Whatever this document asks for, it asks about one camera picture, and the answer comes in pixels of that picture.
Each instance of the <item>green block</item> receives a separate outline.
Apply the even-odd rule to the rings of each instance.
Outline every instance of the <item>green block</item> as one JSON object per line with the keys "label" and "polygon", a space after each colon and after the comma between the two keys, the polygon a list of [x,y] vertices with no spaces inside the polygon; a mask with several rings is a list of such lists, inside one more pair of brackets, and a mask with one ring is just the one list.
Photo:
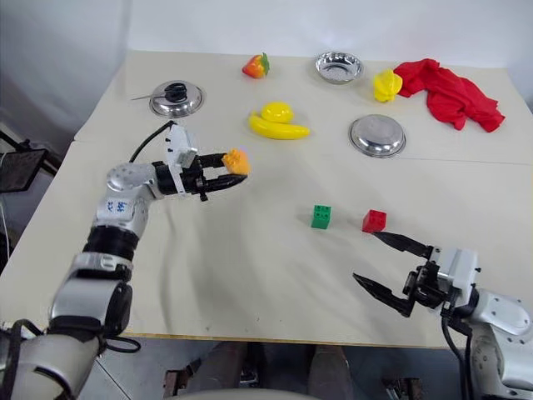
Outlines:
{"label": "green block", "polygon": [[331,207],[315,206],[311,228],[327,229],[327,225],[330,223],[330,216]]}

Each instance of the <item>red towel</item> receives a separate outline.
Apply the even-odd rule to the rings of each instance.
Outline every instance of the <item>red towel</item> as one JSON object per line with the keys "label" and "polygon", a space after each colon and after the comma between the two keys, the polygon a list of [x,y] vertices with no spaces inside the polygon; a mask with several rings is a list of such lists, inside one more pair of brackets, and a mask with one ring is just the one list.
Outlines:
{"label": "red towel", "polygon": [[466,117],[477,121],[487,132],[494,131],[505,119],[496,109],[496,100],[485,96],[465,77],[439,67],[435,60],[404,62],[394,72],[403,79],[400,95],[408,98],[426,89],[427,107],[433,117],[452,123],[457,130],[465,126]]}

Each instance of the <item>toy strawberry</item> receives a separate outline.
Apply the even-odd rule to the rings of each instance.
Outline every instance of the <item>toy strawberry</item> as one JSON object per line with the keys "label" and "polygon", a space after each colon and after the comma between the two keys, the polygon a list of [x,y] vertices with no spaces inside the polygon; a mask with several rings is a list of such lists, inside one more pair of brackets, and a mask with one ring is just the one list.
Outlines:
{"label": "toy strawberry", "polygon": [[268,74],[270,64],[268,63],[268,57],[265,53],[257,54],[250,58],[247,65],[242,67],[242,71],[252,78],[263,78]]}

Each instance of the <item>red block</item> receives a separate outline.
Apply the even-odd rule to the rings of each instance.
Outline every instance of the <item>red block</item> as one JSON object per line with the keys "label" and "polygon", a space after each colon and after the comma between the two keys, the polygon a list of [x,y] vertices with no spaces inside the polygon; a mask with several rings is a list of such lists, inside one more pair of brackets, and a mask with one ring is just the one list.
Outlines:
{"label": "red block", "polygon": [[379,232],[385,229],[386,213],[376,210],[370,210],[363,219],[363,232],[372,233]]}

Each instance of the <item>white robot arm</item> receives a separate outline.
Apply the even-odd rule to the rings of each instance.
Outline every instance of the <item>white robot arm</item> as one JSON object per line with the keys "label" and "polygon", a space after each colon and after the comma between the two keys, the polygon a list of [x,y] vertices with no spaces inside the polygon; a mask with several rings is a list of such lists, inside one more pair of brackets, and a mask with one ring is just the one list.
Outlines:
{"label": "white robot arm", "polygon": [[98,205],[83,251],[53,300],[46,334],[22,341],[16,322],[4,368],[2,398],[76,398],[107,339],[126,328],[132,303],[129,282],[133,254],[147,225],[150,204],[165,195],[222,190],[247,175],[229,173],[206,179],[203,168],[224,167],[224,153],[198,156],[183,127],[168,123],[167,161],[124,163],[107,175],[107,192]]}
{"label": "white robot arm", "polygon": [[469,339],[464,373],[473,372],[481,398],[533,400],[531,316],[520,299],[476,289],[476,274],[481,272],[477,254],[425,246],[395,233],[374,232],[374,236],[425,258],[426,264],[409,273],[403,289],[407,298],[394,296],[389,288],[366,277],[354,274],[354,278],[404,317],[419,302],[441,312],[444,331],[450,326],[465,334]]}

